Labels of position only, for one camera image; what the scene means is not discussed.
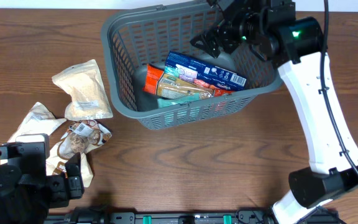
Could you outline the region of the tissue multipack blue side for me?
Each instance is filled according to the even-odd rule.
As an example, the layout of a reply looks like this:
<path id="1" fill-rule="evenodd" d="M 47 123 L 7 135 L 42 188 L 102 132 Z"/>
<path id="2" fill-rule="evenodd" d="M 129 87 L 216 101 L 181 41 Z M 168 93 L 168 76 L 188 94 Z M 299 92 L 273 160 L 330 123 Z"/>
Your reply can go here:
<path id="1" fill-rule="evenodd" d="M 164 72 L 186 82 L 195 83 L 196 80 L 201 80 L 228 91 L 244 90 L 247 81 L 235 72 L 173 51 L 169 52 L 165 60 Z"/>

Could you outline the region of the beige paper pouch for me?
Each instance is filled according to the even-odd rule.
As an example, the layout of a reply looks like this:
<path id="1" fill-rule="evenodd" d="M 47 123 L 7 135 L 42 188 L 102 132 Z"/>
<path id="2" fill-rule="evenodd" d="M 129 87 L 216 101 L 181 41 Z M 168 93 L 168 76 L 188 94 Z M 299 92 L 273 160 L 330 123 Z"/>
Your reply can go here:
<path id="1" fill-rule="evenodd" d="M 8 142 L 16 142 L 21 135 L 47 134 L 51 136 L 66 121 L 65 118 L 56 118 L 45 105 L 36 102 Z"/>

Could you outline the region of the orange cracker sleeve pack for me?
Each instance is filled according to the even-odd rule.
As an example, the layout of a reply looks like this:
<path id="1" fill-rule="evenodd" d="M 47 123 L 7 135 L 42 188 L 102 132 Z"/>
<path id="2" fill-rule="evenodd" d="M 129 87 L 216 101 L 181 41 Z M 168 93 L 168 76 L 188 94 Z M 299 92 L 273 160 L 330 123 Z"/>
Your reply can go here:
<path id="1" fill-rule="evenodd" d="M 147 66 L 143 90 L 170 100 L 184 96 L 197 96 L 197 100 L 203 100 L 233 93 L 233 91 L 205 88 L 183 81 L 150 64 Z"/>

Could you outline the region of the beige pouch with label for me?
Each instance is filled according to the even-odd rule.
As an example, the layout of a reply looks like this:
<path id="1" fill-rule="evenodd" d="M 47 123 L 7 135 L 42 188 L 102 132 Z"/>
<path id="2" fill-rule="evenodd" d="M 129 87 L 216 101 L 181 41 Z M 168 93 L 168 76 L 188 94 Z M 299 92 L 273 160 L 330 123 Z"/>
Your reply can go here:
<path id="1" fill-rule="evenodd" d="M 72 121 L 107 119 L 113 113 L 96 60 L 72 65 L 54 75 L 52 82 L 71 96 L 65 118 Z"/>

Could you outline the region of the teal snack packet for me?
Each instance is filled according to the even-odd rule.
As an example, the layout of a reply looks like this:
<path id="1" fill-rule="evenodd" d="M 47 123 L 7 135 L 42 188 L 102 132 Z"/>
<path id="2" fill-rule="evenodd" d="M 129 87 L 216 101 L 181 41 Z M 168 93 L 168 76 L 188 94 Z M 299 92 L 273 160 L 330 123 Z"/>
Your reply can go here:
<path id="1" fill-rule="evenodd" d="M 172 100 L 165 100 L 165 99 L 160 98 L 157 100 L 157 103 L 158 103 L 159 108 L 164 108 L 164 107 L 173 106 L 173 105 L 183 105 L 185 103 L 198 101 L 199 99 L 200 99 L 200 94 L 195 93 L 194 95 L 183 96 L 183 97 L 172 99 Z"/>

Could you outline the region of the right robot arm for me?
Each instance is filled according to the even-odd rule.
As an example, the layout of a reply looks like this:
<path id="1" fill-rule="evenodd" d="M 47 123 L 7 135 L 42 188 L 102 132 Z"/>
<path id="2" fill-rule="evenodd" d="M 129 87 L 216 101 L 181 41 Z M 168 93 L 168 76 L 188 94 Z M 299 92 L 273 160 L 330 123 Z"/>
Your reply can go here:
<path id="1" fill-rule="evenodd" d="M 334 89 L 327 53 L 328 24 L 296 18 L 293 1 L 210 1 L 223 19 L 191 44 L 217 57 L 241 43 L 270 62 L 286 85 L 305 134 L 309 166 L 292 172 L 289 192 L 265 223 L 302 223 L 324 205 L 358 188 L 358 147 Z"/>

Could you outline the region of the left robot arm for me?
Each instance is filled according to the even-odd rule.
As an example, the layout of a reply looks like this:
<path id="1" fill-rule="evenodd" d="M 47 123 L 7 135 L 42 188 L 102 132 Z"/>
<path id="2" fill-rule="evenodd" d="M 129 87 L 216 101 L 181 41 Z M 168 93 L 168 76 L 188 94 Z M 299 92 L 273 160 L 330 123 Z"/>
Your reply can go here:
<path id="1" fill-rule="evenodd" d="M 51 208 L 82 198 L 81 154 L 64 166 L 65 173 L 47 175 L 43 154 L 13 157 L 0 165 L 0 223 L 43 223 Z"/>

